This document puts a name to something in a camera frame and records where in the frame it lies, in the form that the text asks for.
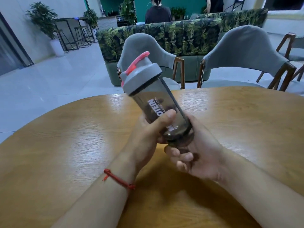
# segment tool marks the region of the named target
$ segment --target sofa backrest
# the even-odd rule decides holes
[[[222,25],[220,32],[228,32],[229,30],[242,25],[255,25],[263,27],[267,18],[268,9],[250,9],[232,12],[221,12],[211,14],[200,14],[196,18],[220,18],[222,19]]]
[[[195,19],[132,25],[97,31],[96,36],[106,63],[118,62],[125,40],[135,33],[153,36],[167,52],[176,56],[206,55],[217,44],[221,19]]]

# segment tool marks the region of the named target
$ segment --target chair seat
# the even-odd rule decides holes
[[[202,84],[202,88],[212,88],[212,87],[228,87],[228,86],[253,86],[253,87],[261,87],[258,84],[243,82],[243,81],[229,81],[229,80],[208,80],[204,81]]]
[[[170,90],[180,90],[180,85],[171,78],[163,77],[163,80],[167,84]]]
[[[297,69],[301,68],[302,66],[304,66],[304,61],[303,62],[295,62],[295,61],[290,61],[290,63],[292,65],[294,65],[295,67],[297,67]]]

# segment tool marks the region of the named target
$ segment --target black shirt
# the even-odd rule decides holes
[[[168,7],[154,5],[146,12],[146,24],[170,21],[171,11]]]
[[[211,13],[224,12],[224,0],[211,0],[210,12]]]

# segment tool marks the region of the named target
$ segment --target person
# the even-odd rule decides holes
[[[218,182],[263,228],[303,227],[303,196],[223,147],[198,119],[187,116],[194,130],[193,141],[188,146],[191,152],[181,154],[176,148],[165,147],[165,153],[178,170]],[[109,165],[111,172],[133,183],[150,161],[157,143],[164,142],[159,132],[171,125],[175,117],[176,112],[170,109],[148,124],[141,115],[126,145]],[[193,153],[198,154],[196,161]],[[102,174],[52,228],[116,227],[130,190],[111,177],[103,181],[104,176]]]
[[[224,0],[206,0],[207,13],[224,12]]]
[[[146,12],[146,24],[172,21],[171,11],[161,4],[162,0],[151,0],[153,6]]]

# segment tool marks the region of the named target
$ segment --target shaker bottle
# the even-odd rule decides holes
[[[174,109],[176,119],[162,134],[169,145],[186,146],[194,136],[192,125],[161,77],[161,68],[149,60],[149,54],[148,51],[141,54],[121,73],[122,88],[139,105],[149,123],[169,109]]]

